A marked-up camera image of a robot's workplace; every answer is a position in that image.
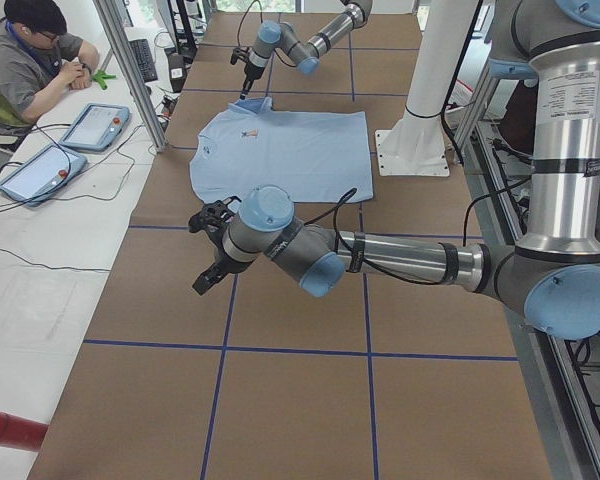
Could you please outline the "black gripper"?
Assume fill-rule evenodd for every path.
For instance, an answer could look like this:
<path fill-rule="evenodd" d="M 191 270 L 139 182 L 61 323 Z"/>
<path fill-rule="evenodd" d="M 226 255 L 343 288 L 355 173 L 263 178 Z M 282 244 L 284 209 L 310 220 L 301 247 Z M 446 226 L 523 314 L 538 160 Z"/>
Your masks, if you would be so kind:
<path fill-rule="evenodd" d="M 228 274 L 238 274 L 247 269 L 247 252 L 229 242 L 216 249 L 215 261 L 192 284 L 199 295 L 206 294 Z"/>
<path fill-rule="evenodd" d="M 262 68 L 251 62 L 247 62 L 244 67 L 245 81 L 243 82 L 239 98 L 246 99 L 253 87 L 254 80 L 262 77 Z"/>

